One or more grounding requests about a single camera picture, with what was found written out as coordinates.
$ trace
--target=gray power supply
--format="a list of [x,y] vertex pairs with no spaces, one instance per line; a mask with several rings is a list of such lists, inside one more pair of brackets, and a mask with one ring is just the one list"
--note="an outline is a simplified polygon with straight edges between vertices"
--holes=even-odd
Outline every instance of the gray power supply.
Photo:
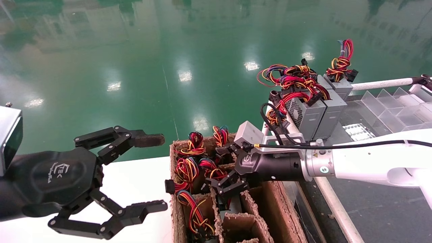
[[333,87],[321,75],[318,75],[317,83],[323,86],[326,90],[333,90]]
[[341,79],[339,82],[332,83],[327,77],[327,74],[323,75],[323,78],[332,86],[333,90],[343,99],[346,100],[353,87],[346,78]]
[[336,128],[339,118],[347,104],[334,90],[328,90],[331,100],[323,100],[325,112],[315,133],[314,140],[329,138]]
[[289,100],[285,107],[295,126],[303,134],[305,141],[312,140],[326,109],[325,104],[318,100],[314,105],[308,106],[306,103],[302,103],[299,98],[294,98]]

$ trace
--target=black wire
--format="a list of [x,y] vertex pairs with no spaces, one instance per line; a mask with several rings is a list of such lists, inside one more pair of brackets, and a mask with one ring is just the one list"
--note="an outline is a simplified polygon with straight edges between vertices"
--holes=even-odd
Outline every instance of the black wire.
[[279,136],[279,133],[278,133],[278,132],[276,131],[276,129],[272,126],[272,124],[269,122],[269,119],[268,119],[267,116],[264,114],[263,109],[264,109],[264,107],[266,107],[266,106],[270,106],[270,107],[273,109],[273,111],[276,112],[276,108],[275,108],[272,104],[270,104],[270,103],[264,103],[264,104],[261,106],[261,110],[260,110],[261,117],[263,118],[264,122],[267,124],[267,126],[269,127],[269,129],[270,129],[270,130],[274,133],[274,135],[276,136],[277,142],[278,142],[279,144],[283,144],[282,139],[281,139],[280,136]]
[[342,149],[342,148],[360,148],[360,147],[371,147],[387,144],[416,144],[427,147],[432,147],[431,143],[416,141],[416,140],[390,140],[390,141],[380,141],[367,144],[349,144],[349,145],[337,145],[337,146],[305,146],[305,145],[268,145],[260,144],[260,147],[269,148],[293,148],[293,149]]
[[[292,138],[288,135],[288,132],[287,132],[286,128],[284,128],[284,127],[282,126],[282,118],[280,117],[279,112],[276,110],[276,107],[275,107],[274,105],[270,104],[270,103],[264,103],[264,104],[261,106],[261,117],[264,119],[264,122],[267,124],[267,126],[269,126],[269,128],[270,128],[271,124],[270,124],[270,122],[269,122],[267,116],[265,116],[265,115],[264,115],[264,112],[263,112],[263,108],[264,108],[265,106],[270,106],[270,107],[273,109],[273,111],[275,112],[275,116],[276,116],[277,122],[279,123],[280,129],[282,130],[282,132],[283,132],[283,134],[285,135],[285,137],[290,141],[290,143],[292,143],[292,144],[297,144],[297,145],[309,145],[309,144],[298,143],[298,142],[294,141],[294,139],[292,139]],[[278,138],[280,139],[280,135],[279,135],[278,132],[276,132],[276,129],[275,129],[274,127],[271,127],[270,129],[273,131],[274,135],[276,136],[276,139],[278,139]],[[280,139],[280,141],[279,141],[279,139],[278,139],[277,141],[279,142],[279,144],[282,144],[282,145],[283,145],[283,143],[281,142],[282,139]]]

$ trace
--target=cardboard box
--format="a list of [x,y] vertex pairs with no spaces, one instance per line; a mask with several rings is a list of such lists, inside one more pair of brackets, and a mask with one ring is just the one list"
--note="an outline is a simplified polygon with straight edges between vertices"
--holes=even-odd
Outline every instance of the cardboard box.
[[[235,134],[229,135],[233,142]],[[187,140],[174,141],[170,146],[171,178],[175,177],[177,163],[176,151],[187,147]],[[210,156],[216,151],[213,137],[204,138],[204,147]],[[235,155],[229,157],[220,168],[233,169]],[[225,213],[222,221],[216,203],[216,192],[210,188],[210,193],[193,195],[196,200],[206,199],[200,205],[203,215],[214,223],[215,236],[219,243],[307,243],[299,217],[286,195],[281,182],[250,183],[250,190],[240,194],[241,207],[244,212]],[[176,195],[171,197],[173,239],[175,243],[188,243],[186,220],[189,212],[180,204]]]

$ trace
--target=robotic arm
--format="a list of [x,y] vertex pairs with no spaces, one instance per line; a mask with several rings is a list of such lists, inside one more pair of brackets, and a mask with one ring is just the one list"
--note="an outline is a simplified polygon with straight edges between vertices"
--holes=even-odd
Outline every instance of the robotic arm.
[[[0,114],[0,221],[58,213],[48,222],[56,232],[108,240],[126,226],[142,224],[147,214],[168,209],[163,200],[122,208],[99,191],[102,165],[109,165],[132,147],[162,145],[162,134],[116,126],[76,137],[76,148],[71,151],[15,156],[22,140],[21,111],[0,106]],[[97,155],[89,151],[103,145],[107,146]],[[95,224],[69,219],[93,201],[112,214],[108,221]]]
[[[301,133],[289,134],[304,143]],[[280,136],[289,143],[285,135]],[[248,189],[250,178],[261,181],[311,181],[313,177],[335,176],[399,187],[420,187],[432,208],[432,129],[404,131],[336,146],[269,145],[275,136],[265,136],[246,121],[238,128],[233,144],[218,153],[237,154],[235,170],[220,182],[207,179],[220,196],[229,197]]]

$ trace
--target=green epoxy floor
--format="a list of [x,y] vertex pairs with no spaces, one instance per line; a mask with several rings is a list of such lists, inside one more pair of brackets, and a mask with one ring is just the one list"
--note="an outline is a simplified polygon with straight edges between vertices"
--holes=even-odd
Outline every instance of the green epoxy floor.
[[271,64],[323,73],[351,38],[356,82],[429,73],[432,3],[421,0],[15,0],[0,10],[0,103],[24,114],[19,153],[73,149],[114,125],[166,144],[190,131],[258,127]]

